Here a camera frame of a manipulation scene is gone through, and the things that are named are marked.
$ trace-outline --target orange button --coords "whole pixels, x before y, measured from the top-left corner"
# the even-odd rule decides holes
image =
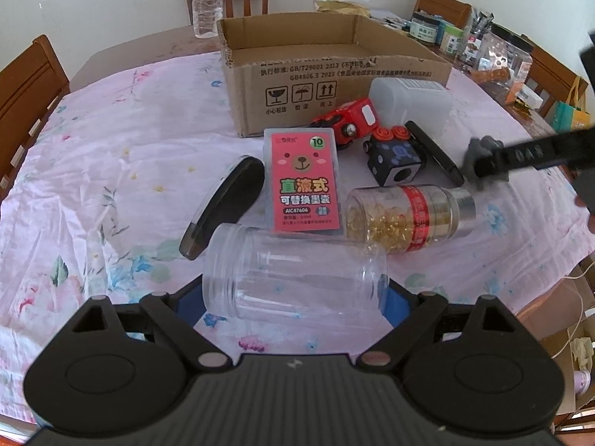
[[[393,133],[386,127],[376,127],[376,129],[372,131],[372,136],[379,141],[390,141],[393,139]]]
[[[393,135],[402,141],[407,141],[411,137],[411,133],[407,127],[396,125],[391,130],[393,131]]]

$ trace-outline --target pink floral tablecloth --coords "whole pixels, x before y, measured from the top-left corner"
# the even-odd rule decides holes
[[[79,90],[29,151],[1,207],[1,414],[33,420],[25,371],[88,297],[134,302],[151,291],[174,292],[201,273],[201,258],[190,262],[178,252],[183,232],[229,163],[262,157],[262,139],[236,136],[219,60],[218,53],[173,59]],[[472,136],[528,138],[459,72],[448,88],[454,105],[438,143],[455,162]],[[374,185],[366,158],[359,143],[340,153],[343,192]],[[444,177],[429,170],[421,182]],[[474,232],[393,256],[393,279],[463,303],[496,294],[519,311],[595,249],[586,211],[573,205],[574,191],[557,169],[520,171],[472,194]],[[242,222],[264,226],[264,205],[260,198]],[[196,325],[235,359],[244,352],[358,354],[389,327],[348,336],[209,313]]]

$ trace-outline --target white wire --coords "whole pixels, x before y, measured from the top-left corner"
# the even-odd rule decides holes
[[[588,266],[588,268],[585,270],[586,274],[589,270],[589,268],[591,268],[591,266],[593,266],[595,262],[591,263],[591,265]],[[564,277],[564,278],[570,278],[570,279],[576,279],[576,278],[581,278],[581,277]],[[568,287],[570,287],[569,282],[564,282],[564,284]],[[576,325],[574,326],[574,330],[572,331],[572,333],[568,336],[568,340],[566,341],[566,343],[564,344],[564,346],[554,355],[552,355],[552,359],[555,359],[557,356],[559,356],[562,351],[568,346],[568,344],[570,344],[570,341],[572,340],[572,338],[574,337],[574,334],[576,333],[576,331],[578,330],[578,326],[580,325],[581,321],[582,321],[582,313],[585,311],[585,304],[582,301],[582,295],[578,292],[578,290],[576,289],[576,287],[572,288],[572,290],[574,290],[574,292],[578,295],[578,298],[581,300],[581,314],[578,316],[578,322],[576,323]]]
[[[591,263],[591,265],[587,266],[587,269],[580,274],[578,277],[564,277],[564,278],[569,278],[570,280],[578,280],[579,278],[584,277],[585,275],[587,275],[587,272],[590,270],[591,266],[595,265],[595,262]]]

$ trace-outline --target hand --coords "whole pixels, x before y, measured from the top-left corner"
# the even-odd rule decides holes
[[[586,208],[587,205],[585,202],[579,198],[578,196],[574,200],[575,204],[581,208]],[[587,227],[591,233],[595,233],[595,216],[589,216],[589,221],[587,222]]]

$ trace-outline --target screw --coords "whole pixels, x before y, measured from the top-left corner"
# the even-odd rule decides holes
[[[291,367],[292,369],[297,369],[297,368],[303,366],[303,362],[298,359],[293,359],[291,362],[287,362],[287,366]]]
[[[347,137],[353,137],[358,133],[358,128],[354,124],[347,124],[343,128],[343,132]]]
[[[203,367],[215,369],[227,363],[227,356],[221,352],[206,352],[198,358],[198,363]]]
[[[367,366],[383,367],[390,364],[390,356],[382,350],[369,350],[362,354],[362,362]]]

